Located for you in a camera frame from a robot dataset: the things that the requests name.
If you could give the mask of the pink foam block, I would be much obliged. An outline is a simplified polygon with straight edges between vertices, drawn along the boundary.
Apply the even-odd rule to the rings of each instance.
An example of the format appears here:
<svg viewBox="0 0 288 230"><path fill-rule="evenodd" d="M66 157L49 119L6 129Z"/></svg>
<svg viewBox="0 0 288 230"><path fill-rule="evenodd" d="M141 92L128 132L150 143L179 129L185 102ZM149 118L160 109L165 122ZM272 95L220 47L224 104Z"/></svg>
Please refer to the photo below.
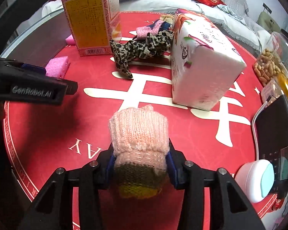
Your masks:
<svg viewBox="0 0 288 230"><path fill-rule="evenodd" d="M51 59L45 66L46 76L63 79L69 68L68 56Z"/></svg>

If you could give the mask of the pink and olive knit glove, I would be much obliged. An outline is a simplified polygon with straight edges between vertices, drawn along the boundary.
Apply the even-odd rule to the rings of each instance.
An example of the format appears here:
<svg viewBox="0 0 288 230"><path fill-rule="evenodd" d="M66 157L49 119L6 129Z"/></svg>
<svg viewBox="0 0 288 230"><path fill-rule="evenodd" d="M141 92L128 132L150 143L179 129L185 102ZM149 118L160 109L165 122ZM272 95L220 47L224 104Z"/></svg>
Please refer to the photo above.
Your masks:
<svg viewBox="0 0 288 230"><path fill-rule="evenodd" d="M123 198L156 196L167 176L167 117L152 105L117 111L109 120L114 174Z"/></svg>

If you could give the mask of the white and teal round case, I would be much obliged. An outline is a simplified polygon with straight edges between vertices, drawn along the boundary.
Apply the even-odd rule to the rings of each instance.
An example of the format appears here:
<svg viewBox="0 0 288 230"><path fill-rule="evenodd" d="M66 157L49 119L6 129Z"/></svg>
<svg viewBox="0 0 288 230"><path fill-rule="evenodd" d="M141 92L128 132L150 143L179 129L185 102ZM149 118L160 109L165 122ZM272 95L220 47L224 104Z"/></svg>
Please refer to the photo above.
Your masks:
<svg viewBox="0 0 288 230"><path fill-rule="evenodd" d="M260 159L245 163L235 174L234 179L248 200L255 204L269 194L275 181L275 174L272 163Z"/></svg>

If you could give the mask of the grey storage box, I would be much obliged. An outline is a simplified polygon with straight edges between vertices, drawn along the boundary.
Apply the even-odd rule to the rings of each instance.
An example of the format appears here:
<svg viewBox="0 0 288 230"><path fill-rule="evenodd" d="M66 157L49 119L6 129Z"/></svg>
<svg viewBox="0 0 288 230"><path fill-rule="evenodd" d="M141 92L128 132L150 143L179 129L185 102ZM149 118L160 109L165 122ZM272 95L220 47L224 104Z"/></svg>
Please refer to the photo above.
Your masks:
<svg viewBox="0 0 288 230"><path fill-rule="evenodd" d="M70 35L65 12L59 9L25 30L0 57L45 67L67 45L65 39Z"/></svg>

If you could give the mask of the red and yellow carton box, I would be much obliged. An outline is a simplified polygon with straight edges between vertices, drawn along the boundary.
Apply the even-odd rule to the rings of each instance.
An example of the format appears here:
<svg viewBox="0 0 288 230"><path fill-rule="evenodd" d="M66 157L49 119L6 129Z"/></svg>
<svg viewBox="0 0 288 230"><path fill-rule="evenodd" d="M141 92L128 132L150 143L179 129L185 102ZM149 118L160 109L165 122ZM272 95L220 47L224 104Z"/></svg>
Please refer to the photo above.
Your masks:
<svg viewBox="0 0 288 230"><path fill-rule="evenodd" d="M61 0L81 56L110 55L121 40L119 0Z"/></svg>

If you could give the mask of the pink knit glove on mat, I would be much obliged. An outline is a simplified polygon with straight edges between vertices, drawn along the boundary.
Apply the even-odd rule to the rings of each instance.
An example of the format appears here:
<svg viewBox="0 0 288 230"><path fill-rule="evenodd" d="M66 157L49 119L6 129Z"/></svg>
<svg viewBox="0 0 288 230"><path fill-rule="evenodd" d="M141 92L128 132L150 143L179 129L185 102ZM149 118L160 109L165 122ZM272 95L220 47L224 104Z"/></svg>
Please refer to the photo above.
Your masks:
<svg viewBox="0 0 288 230"><path fill-rule="evenodd" d="M136 28L136 36L134 40L145 40L147 38L147 34L150 33L152 35L157 35L159 32L159 28L163 24L164 21L157 20L153 24L147 26L141 26Z"/></svg>

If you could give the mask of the leopard print scrunchie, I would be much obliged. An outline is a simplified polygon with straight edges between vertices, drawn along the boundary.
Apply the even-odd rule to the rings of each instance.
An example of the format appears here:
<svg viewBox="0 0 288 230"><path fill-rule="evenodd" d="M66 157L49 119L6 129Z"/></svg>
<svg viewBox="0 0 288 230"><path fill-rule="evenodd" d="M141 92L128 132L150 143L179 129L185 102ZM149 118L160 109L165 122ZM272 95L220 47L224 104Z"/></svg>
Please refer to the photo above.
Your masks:
<svg viewBox="0 0 288 230"><path fill-rule="evenodd" d="M137 41L135 39L121 44L110 40L110 48L114 58L116 69L120 74L127 78L133 78L129 70L129 62L134 59L148 59L151 57L160 57L170 50L174 39L174 32L164 30L156 35L148 33L145 40Z"/></svg>

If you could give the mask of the tan rolled sock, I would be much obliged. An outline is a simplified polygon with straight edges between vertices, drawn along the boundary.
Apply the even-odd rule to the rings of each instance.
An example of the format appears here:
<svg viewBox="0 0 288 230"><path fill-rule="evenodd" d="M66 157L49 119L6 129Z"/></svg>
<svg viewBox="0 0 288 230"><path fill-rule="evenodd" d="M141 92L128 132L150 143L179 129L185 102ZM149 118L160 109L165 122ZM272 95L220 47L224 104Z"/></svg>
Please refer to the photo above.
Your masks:
<svg viewBox="0 0 288 230"><path fill-rule="evenodd" d="M172 24L173 20L174 20L174 16L171 14L163 14L160 16L159 18L161 21L165 21L169 24Z"/></svg>

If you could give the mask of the floral tissue pack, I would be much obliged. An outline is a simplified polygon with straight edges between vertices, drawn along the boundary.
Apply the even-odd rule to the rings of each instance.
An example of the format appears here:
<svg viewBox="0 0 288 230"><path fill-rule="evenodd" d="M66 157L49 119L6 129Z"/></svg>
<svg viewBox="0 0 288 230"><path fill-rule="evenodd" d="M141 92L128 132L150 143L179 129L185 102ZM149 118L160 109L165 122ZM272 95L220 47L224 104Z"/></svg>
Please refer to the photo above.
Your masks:
<svg viewBox="0 0 288 230"><path fill-rule="evenodd" d="M244 71L246 63L204 15L178 9L172 31L172 101L210 111Z"/></svg>

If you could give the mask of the small jar with gold lid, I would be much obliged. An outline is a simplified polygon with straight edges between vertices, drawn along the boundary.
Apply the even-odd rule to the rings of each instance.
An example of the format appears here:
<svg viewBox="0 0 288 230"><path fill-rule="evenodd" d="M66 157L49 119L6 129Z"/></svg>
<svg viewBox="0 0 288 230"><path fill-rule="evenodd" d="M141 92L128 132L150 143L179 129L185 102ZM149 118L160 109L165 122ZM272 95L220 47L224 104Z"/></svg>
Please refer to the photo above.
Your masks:
<svg viewBox="0 0 288 230"><path fill-rule="evenodd" d="M271 96L268 104L273 103L278 97L285 95L288 99L288 77L280 73L272 78L266 86L262 89L261 93L262 102L265 102Z"/></svg>

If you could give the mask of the large peanut jar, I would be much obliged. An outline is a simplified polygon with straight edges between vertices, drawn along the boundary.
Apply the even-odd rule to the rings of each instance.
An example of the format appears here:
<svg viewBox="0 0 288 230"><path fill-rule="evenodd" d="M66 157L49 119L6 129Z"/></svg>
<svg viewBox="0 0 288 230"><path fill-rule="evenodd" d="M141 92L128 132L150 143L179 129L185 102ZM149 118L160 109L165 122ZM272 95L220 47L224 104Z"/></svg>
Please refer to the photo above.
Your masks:
<svg viewBox="0 0 288 230"><path fill-rule="evenodd" d="M263 86L280 73L288 77L288 33L285 30L272 32L253 64L253 71Z"/></svg>

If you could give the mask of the grey covered sofa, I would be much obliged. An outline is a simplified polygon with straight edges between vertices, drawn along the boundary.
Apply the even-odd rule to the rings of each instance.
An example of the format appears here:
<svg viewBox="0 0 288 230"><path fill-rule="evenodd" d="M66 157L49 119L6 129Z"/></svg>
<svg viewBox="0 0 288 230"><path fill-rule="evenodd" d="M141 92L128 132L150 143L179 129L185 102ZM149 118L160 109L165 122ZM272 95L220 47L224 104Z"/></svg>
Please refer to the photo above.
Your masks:
<svg viewBox="0 0 288 230"><path fill-rule="evenodd" d="M206 6L197 0L132 0L120 2L123 12L160 12L174 14L183 8L210 19L224 34L235 39L253 54L266 46L270 33L253 21L246 0L222 0L226 5Z"/></svg>

